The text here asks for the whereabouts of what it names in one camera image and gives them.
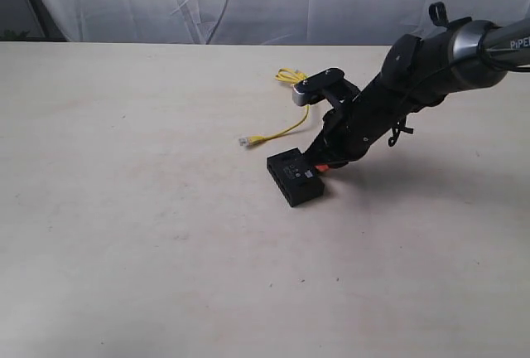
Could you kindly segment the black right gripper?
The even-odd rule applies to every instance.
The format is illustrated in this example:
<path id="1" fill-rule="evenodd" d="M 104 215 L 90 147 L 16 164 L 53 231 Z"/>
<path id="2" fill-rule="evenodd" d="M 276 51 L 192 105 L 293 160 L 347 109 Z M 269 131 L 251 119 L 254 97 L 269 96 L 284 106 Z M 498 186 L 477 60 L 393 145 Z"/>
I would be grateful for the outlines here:
<path id="1" fill-rule="evenodd" d="M 333 130 L 318 133 L 304 158 L 325 173 L 358 161 L 385 133 L 391 133 L 388 146 L 392 148 L 408 132 L 407 114 L 405 94 L 386 88 L 377 77 L 349 104 Z"/>

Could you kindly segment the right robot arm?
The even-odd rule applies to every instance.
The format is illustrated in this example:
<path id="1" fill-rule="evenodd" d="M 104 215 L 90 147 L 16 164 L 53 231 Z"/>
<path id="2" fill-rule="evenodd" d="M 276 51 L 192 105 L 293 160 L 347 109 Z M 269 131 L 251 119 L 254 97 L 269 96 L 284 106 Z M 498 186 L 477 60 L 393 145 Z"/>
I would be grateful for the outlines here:
<path id="1" fill-rule="evenodd" d="M 449 21 L 443 2 L 431 4 L 429 15 L 442 31 L 426 38 L 401 36 L 363 89 L 338 68 L 295 85 L 296 104 L 325 99 L 332 106 L 303 154 L 312 166 L 358 161 L 385 133 L 394 146 L 401 134 L 413 132 L 409 114 L 441 104 L 448 94 L 495 86 L 509 72 L 529 71 L 528 19 L 505 27 L 471 17 Z"/>

